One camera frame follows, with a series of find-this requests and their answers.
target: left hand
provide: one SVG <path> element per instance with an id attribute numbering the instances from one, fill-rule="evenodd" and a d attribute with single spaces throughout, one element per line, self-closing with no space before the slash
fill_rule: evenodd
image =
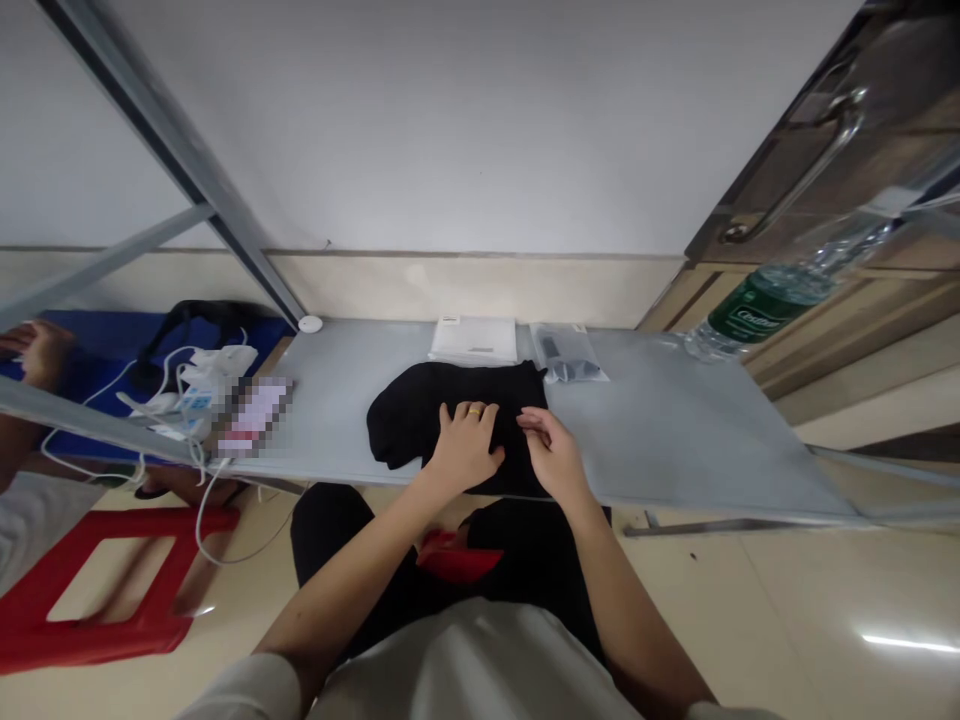
<path id="1" fill-rule="evenodd" d="M 32 320 L 0 335 L 0 349 L 23 355 L 23 381 L 37 386 L 56 384 L 76 338 L 46 320 Z"/>
<path id="2" fill-rule="evenodd" d="M 499 409 L 482 402 L 462 402 L 451 418 L 446 403 L 440 406 L 440 439 L 421 474 L 445 501 L 493 477 L 503 463 L 502 447 L 490 452 Z"/>

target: small white box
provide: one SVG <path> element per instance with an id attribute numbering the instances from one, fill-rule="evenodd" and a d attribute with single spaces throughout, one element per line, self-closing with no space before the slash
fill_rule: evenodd
<path id="1" fill-rule="evenodd" d="M 516 320 L 444 315 L 427 357 L 467 367 L 516 365 Z"/>

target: hand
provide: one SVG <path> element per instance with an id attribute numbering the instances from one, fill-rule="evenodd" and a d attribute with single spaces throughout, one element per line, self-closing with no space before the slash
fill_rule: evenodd
<path id="1" fill-rule="evenodd" d="M 446 403 L 440 406 L 440 439 L 421 475 L 444 502 L 493 477 L 503 463 L 502 447 L 490 453 L 499 409 L 497 405 L 462 402 L 451 418 Z"/>
<path id="2" fill-rule="evenodd" d="M 580 459 L 576 438 L 549 410 L 526 407 L 517 424 L 527 436 L 537 480 L 567 515 L 596 505 Z"/>
<path id="3" fill-rule="evenodd" d="M 23 355 L 23 381 L 50 389 L 57 384 L 76 338 L 46 320 L 32 320 L 0 335 L 0 349 Z"/>

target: green bottle label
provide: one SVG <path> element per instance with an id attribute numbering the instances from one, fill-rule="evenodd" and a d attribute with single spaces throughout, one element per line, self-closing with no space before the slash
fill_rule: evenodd
<path id="1" fill-rule="evenodd" d="M 727 295 L 707 317 L 721 335 L 743 343 L 759 343 L 809 310 L 812 305 L 780 300 L 753 283 L 753 274 Z"/>

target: water bottle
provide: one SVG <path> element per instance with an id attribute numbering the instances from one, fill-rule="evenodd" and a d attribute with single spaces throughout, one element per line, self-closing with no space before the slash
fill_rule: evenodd
<path id="1" fill-rule="evenodd" d="M 708 363 L 739 358 L 830 297 L 899 225 L 858 210 L 804 233 L 687 333 L 687 352 Z"/>

